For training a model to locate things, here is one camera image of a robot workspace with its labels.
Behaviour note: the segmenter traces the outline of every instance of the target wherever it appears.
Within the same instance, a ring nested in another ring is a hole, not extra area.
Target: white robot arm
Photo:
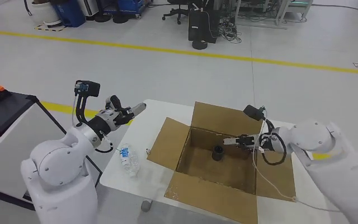
[[[112,146],[108,151],[96,148],[107,134],[128,123],[146,107],[140,103],[133,108],[122,108],[119,99],[111,96],[106,100],[106,109],[86,121],[87,97],[98,96],[99,90],[97,83],[77,81],[76,116],[80,122],[64,138],[37,145],[30,158],[21,164],[21,174],[42,224],[97,222],[97,194],[85,157],[94,150],[112,151]]]
[[[358,152],[341,130],[333,123],[323,125],[315,120],[297,124],[291,129],[274,128],[263,116],[263,110],[264,108],[256,109],[249,105],[244,112],[256,120],[265,120],[268,133],[227,138],[224,144],[235,144],[240,148],[253,150],[258,138],[260,147],[264,150],[283,153],[281,161],[269,162],[264,152],[261,152],[264,160],[270,165],[281,164],[286,154],[294,152],[322,194],[350,223],[358,223]],[[311,160],[306,151],[327,153],[330,157],[324,160]]]

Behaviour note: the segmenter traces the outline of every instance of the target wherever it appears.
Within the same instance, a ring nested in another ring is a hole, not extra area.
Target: white cable
[[[324,208],[318,208],[318,207],[315,207],[315,206],[311,206],[309,204],[306,204],[304,202],[301,202],[300,200],[298,200],[297,197],[288,197],[288,196],[285,196],[283,195],[283,193],[281,193],[281,191],[272,183],[270,182],[266,177],[263,176],[263,174],[258,170],[257,166],[256,166],[256,163],[255,163],[255,150],[256,150],[256,144],[262,134],[262,131],[266,125],[266,119],[267,119],[267,111],[264,110],[265,112],[265,120],[262,122],[262,125],[261,125],[261,130],[260,130],[260,133],[258,134],[258,138],[256,139],[254,145],[253,145],[253,151],[252,151],[252,164],[253,164],[253,167],[256,169],[256,171],[260,174],[260,176],[262,176],[262,178],[264,178],[269,184],[271,184],[275,189],[276,191],[284,198],[287,198],[287,199],[291,199],[293,202],[299,202],[301,204],[304,204],[305,206],[308,206],[310,208],[314,208],[314,209],[318,209],[318,210],[322,210],[322,211],[327,211],[327,212],[341,212],[341,211],[337,211],[337,210],[330,210],[330,209],[324,209]]]
[[[72,106],[72,126],[74,126],[73,113],[74,113],[74,105],[76,104],[77,96],[74,96],[73,106]]]

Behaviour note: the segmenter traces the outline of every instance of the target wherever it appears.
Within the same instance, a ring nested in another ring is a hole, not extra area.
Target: yellow floor line
[[[41,101],[41,103],[47,110],[57,111],[57,112],[65,113],[65,114],[72,114],[72,106],[63,105],[63,104],[55,104],[53,102],[46,102],[46,101]],[[93,118],[97,113],[98,113],[97,110],[88,110],[88,109],[84,110],[84,116],[89,119]]]
[[[316,65],[316,64],[305,64],[305,63],[296,63],[296,62],[286,62],[286,61],[283,61],[283,60],[270,60],[270,59],[263,59],[263,58],[241,57],[241,56],[235,56],[235,55],[204,53],[204,52],[200,52],[200,51],[156,48],[156,47],[152,47],[152,46],[119,44],[119,43],[111,43],[111,42],[95,41],[95,40],[59,38],[59,37],[56,37],[56,36],[44,36],[44,35],[35,35],[35,34],[20,34],[20,33],[17,33],[17,32],[7,32],[7,31],[0,31],[0,35],[19,36],[19,37],[23,37],[23,38],[35,38],[35,39],[45,39],[45,40],[55,40],[55,41],[63,41],[63,42],[78,43],[78,44],[91,44],[91,45],[109,46],[109,47],[113,47],[113,48],[128,48],[128,49],[135,49],[135,50],[147,50],[147,51],[151,51],[151,52],[165,52],[165,53],[172,53],[172,54],[194,55],[194,56],[208,57],[208,58],[241,60],[241,61],[248,61],[248,62],[276,64],[276,65],[279,65],[279,66],[309,68],[309,69],[318,69],[318,70],[325,70],[325,71],[334,71],[334,72],[345,72],[345,73],[358,74],[358,69],[340,68],[340,67],[333,67],[333,66],[322,66],[322,65]]]

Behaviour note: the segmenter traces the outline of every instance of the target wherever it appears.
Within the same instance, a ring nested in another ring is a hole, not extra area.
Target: wires
[[[100,133],[103,135],[103,138],[105,139],[106,142],[108,142],[108,144],[110,145],[110,149],[107,150],[107,151],[102,151],[102,150],[98,150],[98,149],[95,149],[97,152],[101,152],[101,153],[109,153],[109,152],[112,152],[113,150],[113,143],[111,142],[111,140],[109,139],[109,137],[107,137],[107,135],[100,130]]]
[[[230,22],[230,19],[228,21],[223,21],[219,27],[218,27],[218,36],[213,36],[213,33],[211,32],[210,28],[210,16],[208,14],[208,22],[209,22],[209,32],[211,34],[212,38],[219,38],[222,37],[225,40],[229,41],[232,44],[239,44],[242,42],[241,38],[238,36],[241,35],[240,32],[237,31],[237,27],[235,24]]]
[[[231,22],[224,22],[219,25],[219,35],[233,44],[242,42],[241,38],[239,38],[241,33],[237,31],[236,25]]]
[[[279,139],[279,141],[280,141],[280,143],[281,143],[281,145],[282,145],[282,147],[284,149],[284,154],[282,156],[282,159],[279,162],[269,162],[267,160],[266,156],[265,156],[265,153],[261,152],[261,154],[262,154],[262,158],[265,161],[265,163],[267,163],[267,164],[269,164],[271,166],[276,166],[276,165],[279,165],[279,164],[283,164],[285,162],[286,155],[287,155],[287,149],[286,149],[285,142],[282,140],[282,138],[277,133],[271,133],[271,135],[276,136]]]
[[[283,21],[284,24],[288,23],[288,22],[294,22],[294,23],[297,23],[297,24],[300,24],[302,22],[307,22],[307,18],[303,18],[301,19],[300,21],[291,21],[291,20],[285,20]]]
[[[266,122],[266,120],[267,120],[267,111],[264,110],[264,112],[266,113],[265,121],[262,122],[261,130],[260,130],[260,132],[259,132],[259,134],[258,134],[259,136],[262,134],[262,131],[263,131],[264,127],[265,127],[265,124],[267,123],[267,122]],[[281,191],[280,191],[272,182],[270,182],[270,181],[259,171],[259,169],[258,169],[257,166],[256,166],[256,163],[255,163],[255,150],[256,150],[256,145],[257,145],[258,140],[259,140],[259,138],[256,139],[256,141],[255,141],[255,143],[254,143],[254,145],[253,145],[252,165],[253,165],[253,167],[256,169],[256,171],[260,174],[260,176],[261,176],[262,178],[264,178],[264,180],[266,180],[271,186],[273,186],[273,187],[276,189],[276,191],[278,192],[278,194],[280,194],[280,195],[281,195],[282,197],[284,197],[284,198],[287,198],[287,199],[292,200],[293,202],[298,202],[298,203],[304,204],[305,206],[308,206],[308,207],[310,207],[310,208],[314,208],[314,209],[321,210],[321,211],[326,211],[326,212],[341,212],[341,211],[337,211],[337,210],[330,210],[330,209],[324,209],[324,208],[318,208],[318,207],[315,207],[315,206],[311,206],[310,204],[306,204],[306,203],[304,203],[304,202],[301,202],[297,197],[288,197],[288,196],[284,195],[283,193],[281,193]]]
[[[72,106],[72,126],[74,126],[73,114],[74,114],[74,106],[76,104],[76,99],[77,99],[77,95],[74,96],[73,106]]]
[[[353,10],[358,10],[358,8],[350,7],[350,6],[339,6],[336,4],[312,4],[312,6],[324,6],[324,7],[341,7],[341,8],[351,8]]]
[[[174,6],[176,4],[153,4],[151,2],[148,3],[147,7],[148,8],[155,8],[155,7],[158,7],[158,6]]]

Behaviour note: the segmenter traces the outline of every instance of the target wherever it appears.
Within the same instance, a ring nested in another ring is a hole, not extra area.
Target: open cardboard box
[[[240,110],[195,103],[191,126],[167,118],[152,147],[148,160],[174,170],[165,193],[177,200],[241,223],[257,223],[256,196],[288,200],[267,183],[252,165],[252,154],[223,139],[241,134],[258,134],[262,121]],[[224,148],[220,161],[211,158],[214,146]],[[282,154],[265,153],[269,161]],[[255,155],[260,172],[287,196],[295,196],[291,157],[270,166]]]

